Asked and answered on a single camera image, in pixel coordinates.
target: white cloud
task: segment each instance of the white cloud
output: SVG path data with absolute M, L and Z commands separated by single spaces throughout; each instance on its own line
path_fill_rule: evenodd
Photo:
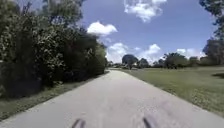
M 177 49 L 177 53 L 180 53 L 181 55 L 186 56 L 187 58 L 190 58 L 192 56 L 202 57 L 205 56 L 205 54 L 199 50 L 196 50 L 194 48 L 189 49 Z
M 162 13 L 160 5 L 166 2 L 167 0 L 124 0 L 124 12 L 136 15 L 143 22 L 149 22 L 152 17 Z
M 150 45 L 145 51 L 140 52 L 138 58 L 145 58 L 150 64 L 161 58 L 161 48 L 157 44 Z
M 141 48 L 139 48 L 139 47 L 135 47 L 134 49 L 135 49 L 135 51 L 141 50 Z
M 108 47 L 107 49 L 107 59 L 113 61 L 114 63 L 120 63 L 122 57 L 127 54 L 128 46 L 123 43 L 115 43 Z
M 117 29 L 115 28 L 115 26 L 111 24 L 103 25 L 99 21 L 97 21 L 90 24 L 90 26 L 87 29 L 87 32 L 91 34 L 96 34 L 99 36 L 101 35 L 107 36 L 113 32 L 117 32 Z

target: asphalt road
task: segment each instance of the asphalt road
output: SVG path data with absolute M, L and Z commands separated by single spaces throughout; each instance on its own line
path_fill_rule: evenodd
M 0 123 L 0 128 L 224 128 L 224 119 L 111 71 Z

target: distant tree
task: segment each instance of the distant tree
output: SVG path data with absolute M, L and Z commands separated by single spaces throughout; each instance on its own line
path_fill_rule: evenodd
M 113 61 L 108 61 L 108 63 L 107 63 L 107 67 L 112 67 L 113 66 Z
M 165 61 L 163 59 L 159 59 L 158 64 L 159 64 L 160 68 L 162 68 L 162 67 L 164 67 Z
M 122 63 L 128 65 L 129 69 L 132 69 L 134 63 L 137 63 L 138 59 L 131 54 L 124 55 L 122 58 Z
M 123 64 L 122 63 L 114 63 L 113 67 L 115 68 L 122 68 Z
M 208 40 L 203 52 L 214 64 L 224 64 L 224 40 Z
M 212 65 L 214 65 L 213 61 L 211 61 L 210 58 L 207 57 L 207 56 L 206 57 L 201 57 L 200 61 L 199 61 L 199 64 L 201 66 L 212 66 Z
M 189 59 L 189 66 L 191 66 L 191 67 L 196 67 L 196 66 L 198 66 L 198 64 L 199 64 L 199 60 L 198 60 L 198 57 L 190 57 L 190 59 Z
M 159 59 L 158 61 L 153 62 L 154 68 L 163 68 L 165 61 L 163 59 Z
M 164 65 L 167 68 L 183 68 L 188 65 L 188 60 L 185 56 L 179 53 L 169 53 L 164 56 Z
M 145 58 L 142 58 L 142 59 L 139 61 L 139 67 L 140 67 L 140 68 L 147 68 L 147 67 L 149 67 L 149 63 L 148 63 L 148 61 L 147 61 Z

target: tree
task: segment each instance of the tree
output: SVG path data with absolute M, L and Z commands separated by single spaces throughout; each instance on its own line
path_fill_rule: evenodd
M 164 65 L 165 65 L 165 61 L 164 61 L 163 59 L 159 59 L 158 61 L 155 61 L 155 62 L 153 63 L 153 66 L 154 66 L 155 68 L 163 68 Z
M 208 40 L 203 52 L 214 62 L 214 64 L 224 64 L 223 40 Z
M 128 65 L 129 69 L 132 69 L 132 65 L 137 62 L 138 59 L 131 54 L 124 55 L 122 58 L 122 63 Z
M 27 96 L 104 73 L 105 46 L 76 26 L 82 0 L 49 0 L 38 12 L 30 10 L 30 3 L 17 11 L 13 1 L 0 3 L 1 76 L 7 95 Z
M 188 65 L 188 60 L 185 56 L 179 53 L 169 53 L 164 55 L 164 66 L 167 68 L 183 68 Z
M 142 59 L 139 61 L 139 67 L 140 67 L 140 68 L 148 68 L 148 67 L 149 67 L 149 63 L 148 63 L 148 61 L 147 61 L 145 58 L 142 58 Z
M 210 12 L 216 19 L 214 25 L 218 26 L 215 31 L 215 36 L 218 40 L 224 39 L 224 1 L 223 0 L 200 0 L 199 3 L 202 7 Z
M 200 61 L 199 61 L 199 64 L 201 66 L 212 66 L 212 65 L 214 65 L 214 63 L 207 56 L 206 57 L 201 57 Z
M 190 57 L 189 66 L 196 67 L 199 64 L 198 57 Z

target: green grass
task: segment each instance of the green grass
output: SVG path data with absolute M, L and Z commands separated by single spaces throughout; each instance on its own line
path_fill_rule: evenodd
M 71 84 L 62 84 L 58 85 L 55 88 L 42 91 L 31 97 L 21 98 L 21 99 L 0 99 L 0 121 L 6 119 L 16 113 L 25 111 L 37 104 L 45 102 L 49 99 L 52 99 L 60 94 L 63 94 L 67 91 L 70 91 L 80 85 L 88 82 L 90 80 L 71 83 Z
M 224 117 L 223 67 L 122 71 Z

